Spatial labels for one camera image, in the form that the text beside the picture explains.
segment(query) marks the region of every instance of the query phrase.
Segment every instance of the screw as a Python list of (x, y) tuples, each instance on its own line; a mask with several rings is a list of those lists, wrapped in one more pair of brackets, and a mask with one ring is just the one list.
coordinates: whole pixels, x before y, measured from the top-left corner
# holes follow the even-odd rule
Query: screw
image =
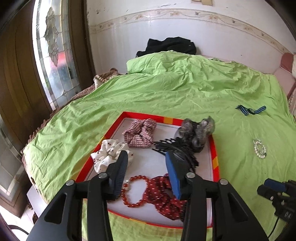
[(228, 181), (227, 181), (226, 179), (221, 179), (221, 180), (220, 180), (220, 183), (221, 183), (222, 185), (227, 185), (227, 184), (228, 184)]
[(66, 182), (66, 185), (67, 186), (71, 186), (71, 185), (73, 185), (74, 184), (74, 180), (68, 180), (67, 182)]
[(108, 176), (108, 174), (105, 172), (101, 172), (98, 176), (99, 176), (99, 178), (106, 178)]
[(195, 177), (195, 174), (193, 172), (188, 172), (188, 173), (186, 173), (186, 176), (188, 178), (194, 178)]

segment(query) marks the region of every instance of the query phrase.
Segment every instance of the stained glass window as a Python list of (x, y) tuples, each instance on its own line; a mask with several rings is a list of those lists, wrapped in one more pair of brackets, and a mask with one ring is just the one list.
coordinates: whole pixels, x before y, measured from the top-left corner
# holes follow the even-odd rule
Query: stained glass window
[(71, 51), (68, 0), (36, 0), (32, 25), (37, 69), (54, 110), (81, 91)]

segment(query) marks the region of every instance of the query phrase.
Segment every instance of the blue gripper pad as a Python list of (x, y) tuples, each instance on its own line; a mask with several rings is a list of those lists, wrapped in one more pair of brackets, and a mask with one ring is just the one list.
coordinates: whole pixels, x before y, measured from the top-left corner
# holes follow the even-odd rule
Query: blue gripper pad
[(284, 183), (280, 183), (270, 178), (265, 180), (264, 186), (267, 186), (276, 192), (286, 192), (287, 190)]
[(180, 181), (177, 178), (177, 172), (174, 168), (174, 165), (172, 163), (172, 160), (168, 151), (165, 153), (165, 164), (167, 166), (173, 194), (176, 196), (178, 200), (180, 200), (181, 198)]

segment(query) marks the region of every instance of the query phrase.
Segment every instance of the green bed sheet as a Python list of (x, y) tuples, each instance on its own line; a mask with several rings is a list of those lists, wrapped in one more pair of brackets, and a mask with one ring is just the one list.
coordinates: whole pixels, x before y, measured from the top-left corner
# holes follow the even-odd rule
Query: green bed sheet
[[(71, 102), (27, 145), (24, 155), (41, 195), (49, 202), (75, 179), (90, 153), (123, 111), (216, 122), (213, 134), (220, 176), (251, 208), (267, 234), (275, 223), (271, 202), (257, 195), (266, 178), (296, 178), (296, 125), (287, 98), (273, 75), (242, 64), (208, 60), (173, 51), (127, 62), (128, 74), (112, 78)], [(242, 104), (267, 109), (244, 116)], [(259, 138), (267, 157), (254, 153)], [(83, 233), (86, 235), (85, 209)], [(114, 240), (180, 240), (181, 230), (154, 227), (109, 214)], [(283, 227), (279, 223), (271, 240)], [(211, 239), (208, 229), (207, 239)]]

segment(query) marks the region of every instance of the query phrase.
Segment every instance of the floor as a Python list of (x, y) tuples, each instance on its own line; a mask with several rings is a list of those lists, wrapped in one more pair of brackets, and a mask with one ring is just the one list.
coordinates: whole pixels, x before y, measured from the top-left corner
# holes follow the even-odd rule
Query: floor
[[(4, 220), (8, 225), (16, 225), (20, 228), (24, 229), (28, 233), (30, 233), (31, 229), (33, 228), (33, 214), (34, 210), (30, 210), (26, 207), (25, 212), (23, 213), (21, 218), (18, 218), (8, 212), (5, 208), (0, 206), (0, 213), (3, 216)], [(13, 230), (14, 234), (18, 237), (20, 241), (25, 241), (27, 239), (27, 235), (20, 230)]]

